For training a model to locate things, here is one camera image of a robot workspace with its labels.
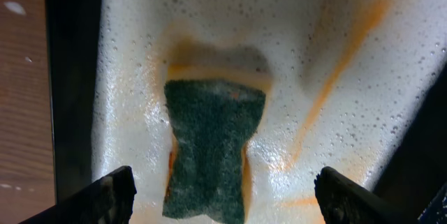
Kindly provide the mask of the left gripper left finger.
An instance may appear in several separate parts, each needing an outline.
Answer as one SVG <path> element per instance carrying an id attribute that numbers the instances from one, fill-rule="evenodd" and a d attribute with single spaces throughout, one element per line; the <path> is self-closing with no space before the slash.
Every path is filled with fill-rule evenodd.
<path id="1" fill-rule="evenodd" d="M 129 224 L 136 193 L 133 171 L 124 165 L 20 224 Z"/>

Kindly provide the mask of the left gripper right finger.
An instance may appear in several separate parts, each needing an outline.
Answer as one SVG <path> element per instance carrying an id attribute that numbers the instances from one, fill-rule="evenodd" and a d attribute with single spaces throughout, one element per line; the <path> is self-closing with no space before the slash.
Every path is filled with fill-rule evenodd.
<path id="1" fill-rule="evenodd" d="M 326 166 L 314 180 L 315 196 L 327 224 L 417 223 L 394 207 Z"/>

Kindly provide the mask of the green yellow sponge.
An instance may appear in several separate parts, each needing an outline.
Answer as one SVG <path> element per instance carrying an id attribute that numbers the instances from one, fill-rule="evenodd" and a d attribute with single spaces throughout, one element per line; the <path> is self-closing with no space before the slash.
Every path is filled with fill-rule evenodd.
<path id="1" fill-rule="evenodd" d="M 173 130 L 163 216 L 244 223 L 251 200 L 247 143 L 263 117 L 267 73 L 170 66 L 164 94 Z"/>

